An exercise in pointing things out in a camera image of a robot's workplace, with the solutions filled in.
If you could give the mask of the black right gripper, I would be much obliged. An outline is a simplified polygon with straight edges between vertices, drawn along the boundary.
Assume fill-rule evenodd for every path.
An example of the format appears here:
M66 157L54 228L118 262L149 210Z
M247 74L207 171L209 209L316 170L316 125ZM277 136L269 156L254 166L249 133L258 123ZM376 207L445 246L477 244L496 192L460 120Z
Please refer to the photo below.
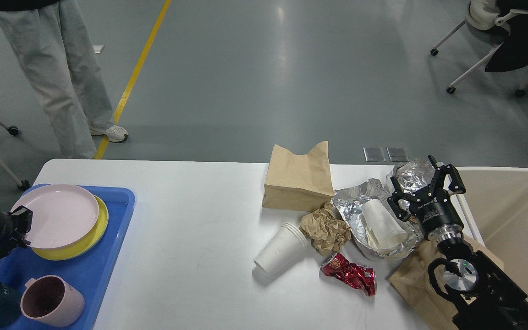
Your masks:
M413 199L413 194L404 192L398 179L391 176L394 192L387 199L388 204L398 220L408 221L411 215L417 217L425 239L436 238L439 235L435 234L438 228L460 233L464 225L449 200L450 196L465 194L467 188L454 165L438 162L431 154L428 155L428 160L434 168L428 191L415 192ZM409 211L400 206L401 200L409 202Z

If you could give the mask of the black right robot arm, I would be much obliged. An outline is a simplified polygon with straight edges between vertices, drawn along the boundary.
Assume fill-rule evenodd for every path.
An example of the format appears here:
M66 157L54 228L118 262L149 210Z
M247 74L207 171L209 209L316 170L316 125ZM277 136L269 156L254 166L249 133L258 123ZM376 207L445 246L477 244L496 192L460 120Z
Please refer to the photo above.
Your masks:
M457 168L432 155L428 160L434 169L428 184L404 192L391 176L394 191L387 201L397 219L414 216L423 237L442 254L427 268L432 289L455 306L452 322L459 330L528 330L527 294L464 238L463 221L451 203L451 196L467 191Z

